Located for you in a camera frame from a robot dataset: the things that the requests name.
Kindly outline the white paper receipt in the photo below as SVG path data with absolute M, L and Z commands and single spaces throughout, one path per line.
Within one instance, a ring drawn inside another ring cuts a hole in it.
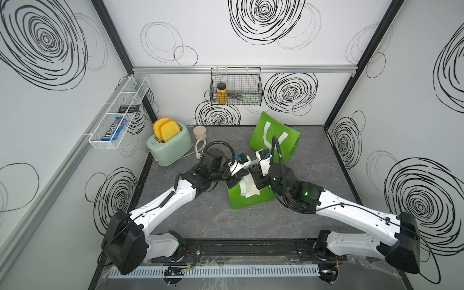
M 260 195 L 260 190 L 257 189 L 251 175 L 244 176 L 240 182 L 240 196 L 249 198 L 251 196 Z

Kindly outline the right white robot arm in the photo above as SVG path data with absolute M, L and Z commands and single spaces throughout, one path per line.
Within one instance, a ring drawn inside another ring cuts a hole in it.
M 250 167 L 250 173 L 257 188 L 269 188 L 287 209 L 324 216 L 361 230 L 360 234 L 322 230 L 314 244 L 319 256 L 373 257 L 402 272 L 421 273 L 421 247 L 430 245 L 419 233 L 413 215 L 394 215 L 353 203 L 321 186 L 298 180 L 292 169 L 271 159 L 258 161 Z

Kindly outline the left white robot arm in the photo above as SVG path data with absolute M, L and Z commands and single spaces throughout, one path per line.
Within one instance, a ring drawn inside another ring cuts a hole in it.
M 154 229 L 184 204 L 208 191 L 213 183 L 233 180 L 242 160 L 228 160 L 218 148 L 206 150 L 198 164 L 176 175 L 174 185 L 166 192 L 129 213 L 115 213 L 101 245 L 102 253 L 123 275 L 150 259 L 180 260 L 186 252 L 185 240 L 174 231 L 153 234 Z

